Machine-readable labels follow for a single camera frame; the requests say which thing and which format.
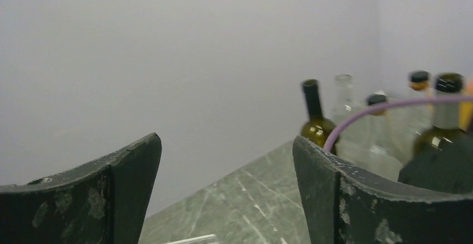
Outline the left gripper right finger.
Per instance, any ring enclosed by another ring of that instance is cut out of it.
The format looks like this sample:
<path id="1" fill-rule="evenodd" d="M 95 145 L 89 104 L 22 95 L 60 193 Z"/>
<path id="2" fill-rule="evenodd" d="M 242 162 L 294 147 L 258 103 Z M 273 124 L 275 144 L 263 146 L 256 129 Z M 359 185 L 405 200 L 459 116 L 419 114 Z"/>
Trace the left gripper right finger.
<path id="1" fill-rule="evenodd" d="M 472 195 L 359 168 L 297 136 L 292 147 L 311 243 L 471 243 Z"/>

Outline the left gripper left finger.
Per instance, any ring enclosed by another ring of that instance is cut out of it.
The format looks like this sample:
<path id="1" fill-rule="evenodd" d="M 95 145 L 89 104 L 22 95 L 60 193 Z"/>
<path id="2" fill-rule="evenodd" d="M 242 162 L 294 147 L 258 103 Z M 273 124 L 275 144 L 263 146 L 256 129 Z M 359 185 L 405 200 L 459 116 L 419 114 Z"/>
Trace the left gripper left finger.
<path id="1" fill-rule="evenodd" d="M 1 242 L 137 243 L 161 154 L 151 133 L 67 171 L 1 186 Z"/>

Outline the clear bottle white label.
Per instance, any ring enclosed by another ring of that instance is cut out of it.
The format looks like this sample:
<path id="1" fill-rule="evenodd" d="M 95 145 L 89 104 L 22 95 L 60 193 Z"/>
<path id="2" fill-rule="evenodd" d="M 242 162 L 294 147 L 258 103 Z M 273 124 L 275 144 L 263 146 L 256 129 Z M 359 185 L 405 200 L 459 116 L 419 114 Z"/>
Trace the clear bottle white label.
<path id="1" fill-rule="evenodd" d="M 336 144 L 338 156 L 353 165 L 391 181 L 397 181 L 402 163 L 389 135 L 387 110 L 364 117 L 366 125 L 353 123 L 345 128 Z"/>

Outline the dark green wine bottle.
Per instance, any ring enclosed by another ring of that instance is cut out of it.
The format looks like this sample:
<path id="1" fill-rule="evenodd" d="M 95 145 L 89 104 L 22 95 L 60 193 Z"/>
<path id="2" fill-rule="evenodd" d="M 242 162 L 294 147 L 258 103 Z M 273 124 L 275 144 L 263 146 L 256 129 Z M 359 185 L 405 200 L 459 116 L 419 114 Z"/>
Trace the dark green wine bottle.
<path id="1" fill-rule="evenodd" d="M 308 121 L 301 127 L 300 135 L 323 147 L 336 125 L 323 114 L 318 81 L 308 79 L 301 86 L 305 96 Z"/>

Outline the silver capped dark bottle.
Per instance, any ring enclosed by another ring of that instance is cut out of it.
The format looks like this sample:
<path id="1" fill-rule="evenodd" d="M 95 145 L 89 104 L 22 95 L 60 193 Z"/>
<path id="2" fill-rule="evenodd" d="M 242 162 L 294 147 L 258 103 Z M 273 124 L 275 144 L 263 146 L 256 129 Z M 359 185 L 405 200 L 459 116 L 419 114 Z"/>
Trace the silver capped dark bottle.
<path id="1" fill-rule="evenodd" d="M 413 141 L 411 161 L 400 171 L 398 182 L 451 194 L 472 192 L 472 136 L 460 128 L 458 97 L 463 77 L 444 73 L 435 81 L 431 126 Z"/>

